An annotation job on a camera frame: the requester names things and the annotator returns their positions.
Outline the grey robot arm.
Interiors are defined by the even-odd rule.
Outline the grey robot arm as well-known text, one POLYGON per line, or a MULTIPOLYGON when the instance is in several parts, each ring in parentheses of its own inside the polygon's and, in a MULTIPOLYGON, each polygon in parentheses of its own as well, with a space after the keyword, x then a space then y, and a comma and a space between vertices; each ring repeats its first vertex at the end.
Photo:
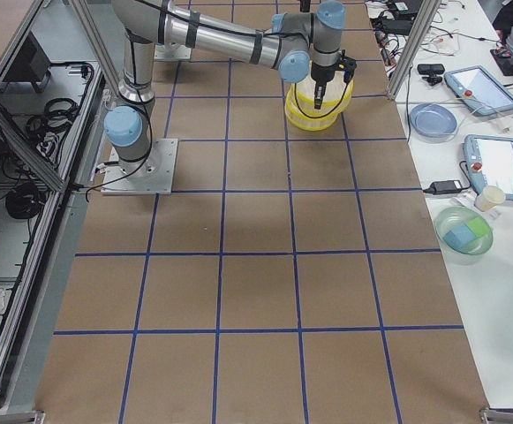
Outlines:
POLYGON ((276 14, 268 29, 218 19, 173 1, 114 1, 111 6, 124 29, 124 68, 117 92, 128 106, 154 107, 158 47, 263 66, 292 84, 310 78, 316 109, 336 73, 351 80, 356 69, 341 45, 346 8, 338 1, 325 1, 316 11, 276 14))

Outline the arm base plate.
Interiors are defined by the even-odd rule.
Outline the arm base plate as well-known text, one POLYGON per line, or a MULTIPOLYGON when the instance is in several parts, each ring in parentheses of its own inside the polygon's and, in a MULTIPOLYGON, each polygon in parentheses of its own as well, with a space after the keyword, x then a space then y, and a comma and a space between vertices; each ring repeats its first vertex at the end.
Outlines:
POLYGON ((106 169, 101 192, 106 195, 171 194, 177 149, 178 139, 155 139, 145 163, 126 163, 119 161, 112 147, 109 159, 117 164, 106 169))
POLYGON ((189 61, 191 54, 192 49, 185 45, 176 43, 156 44, 154 60, 156 62, 189 61))

